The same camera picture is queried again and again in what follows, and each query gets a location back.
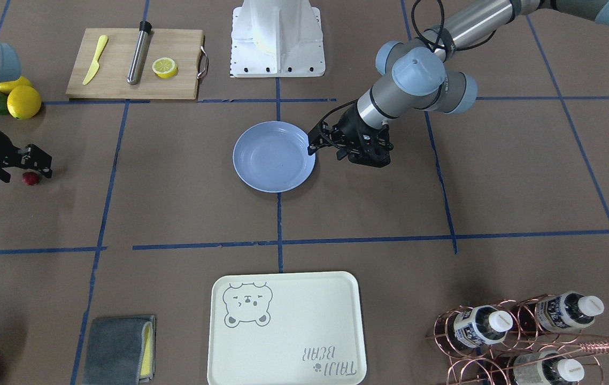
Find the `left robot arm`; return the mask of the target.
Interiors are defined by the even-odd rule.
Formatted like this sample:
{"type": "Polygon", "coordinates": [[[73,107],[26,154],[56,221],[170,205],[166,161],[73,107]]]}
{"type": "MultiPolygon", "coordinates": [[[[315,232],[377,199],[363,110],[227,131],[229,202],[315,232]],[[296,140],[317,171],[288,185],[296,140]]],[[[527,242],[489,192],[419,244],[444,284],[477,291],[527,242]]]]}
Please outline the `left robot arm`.
{"type": "Polygon", "coordinates": [[[370,167],[390,164],[394,146],[390,122],[415,109],[463,113],[477,98],[477,82],[444,63],[459,51],[485,44],[503,25],[537,10],[609,25],[609,1],[477,1],[438,25],[418,31],[409,42],[390,41],[376,54],[380,78],[361,97],[342,106],[336,124],[325,119],[307,134],[306,151],[314,155],[334,147],[339,160],[370,167]]]}

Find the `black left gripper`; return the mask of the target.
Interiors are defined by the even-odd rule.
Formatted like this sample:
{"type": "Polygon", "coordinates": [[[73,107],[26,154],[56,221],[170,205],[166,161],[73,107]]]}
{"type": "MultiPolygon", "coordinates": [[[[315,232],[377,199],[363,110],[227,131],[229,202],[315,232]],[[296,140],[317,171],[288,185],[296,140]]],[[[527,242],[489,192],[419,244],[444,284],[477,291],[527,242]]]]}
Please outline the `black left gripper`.
{"type": "Polygon", "coordinates": [[[370,167],[385,167],[391,163],[389,124],[381,122],[380,129],[371,127],[362,120],[357,105],[353,104],[341,116],[335,125],[319,122],[307,134],[307,154],[314,156],[320,149],[334,147],[343,149],[341,156],[351,163],[370,167]],[[334,134],[342,135],[342,141],[335,142],[334,134]]]}

